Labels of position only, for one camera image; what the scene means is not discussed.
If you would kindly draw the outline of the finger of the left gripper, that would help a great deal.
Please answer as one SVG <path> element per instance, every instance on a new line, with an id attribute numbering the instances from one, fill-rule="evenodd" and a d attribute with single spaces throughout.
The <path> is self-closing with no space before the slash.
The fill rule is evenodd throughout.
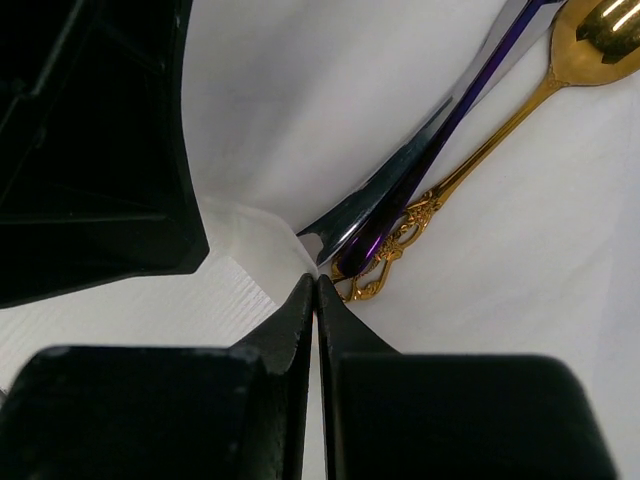
<path id="1" fill-rule="evenodd" d="M 188 1 L 1 5 L 1 304 L 195 272 Z"/>

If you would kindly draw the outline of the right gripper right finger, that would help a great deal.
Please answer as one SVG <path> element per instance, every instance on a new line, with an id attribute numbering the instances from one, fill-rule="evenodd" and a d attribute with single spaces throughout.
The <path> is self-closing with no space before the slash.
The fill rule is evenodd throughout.
<path id="1" fill-rule="evenodd" d="M 403 354 L 316 284 L 331 479 L 614 479 L 588 397 L 542 355 Z"/>

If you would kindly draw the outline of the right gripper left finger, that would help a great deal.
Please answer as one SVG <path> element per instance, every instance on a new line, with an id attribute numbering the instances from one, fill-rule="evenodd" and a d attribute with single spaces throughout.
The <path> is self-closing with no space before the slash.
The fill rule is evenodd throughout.
<path id="1" fill-rule="evenodd" d="M 226 348 L 54 346 L 1 410 L 5 479 L 298 479 L 314 280 Z"/>

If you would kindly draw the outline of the silver table knife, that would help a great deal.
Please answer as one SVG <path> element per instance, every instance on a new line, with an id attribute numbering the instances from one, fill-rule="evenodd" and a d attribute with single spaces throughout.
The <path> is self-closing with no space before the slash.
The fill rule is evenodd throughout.
<path id="1" fill-rule="evenodd" d="M 507 1 L 504 4 L 471 63 L 415 134 L 409 137 L 361 186 L 297 233 L 298 239 L 316 266 L 321 267 L 336 257 L 358 228 L 365 223 L 374 207 L 380 203 L 413 162 L 424 153 L 437 130 L 452 112 L 455 103 L 461 99 L 475 75 L 497 47 L 508 27 L 517 15 L 524 11 L 527 2 L 529 1 Z M 559 2 L 561 3 L 559 6 L 548 7 L 554 12 L 551 22 L 564 5 L 562 1 Z M 502 79 L 546 30 L 535 27 L 517 41 L 471 108 Z"/>

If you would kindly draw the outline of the white paper napkin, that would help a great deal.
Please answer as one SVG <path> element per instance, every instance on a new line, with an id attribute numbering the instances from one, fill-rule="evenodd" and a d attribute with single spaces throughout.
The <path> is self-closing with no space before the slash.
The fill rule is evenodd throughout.
<path id="1" fill-rule="evenodd" d="M 182 99 L 195 342 L 313 266 L 411 351 L 638 383 L 637 2 L 198 1 Z"/>

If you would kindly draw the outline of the gold ornate spoon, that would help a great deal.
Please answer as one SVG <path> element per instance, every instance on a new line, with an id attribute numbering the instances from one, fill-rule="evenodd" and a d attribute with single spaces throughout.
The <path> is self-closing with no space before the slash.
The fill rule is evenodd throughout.
<path id="1" fill-rule="evenodd" d="M 566 87 L 602 86 L 639 69 L 639 4 L 636 1 L 569 1 L 552 25 L 549 67 L 522 106 L 467 160 L 423 193 L 413 195 L 362 273 L 345 277 L 332 264 L 334 284 L 348 282 L 345 302 L 369 300 L 384 288 L 392 264 L 424 232 L 434 214 L 466 177 L 537 107 Z"/>

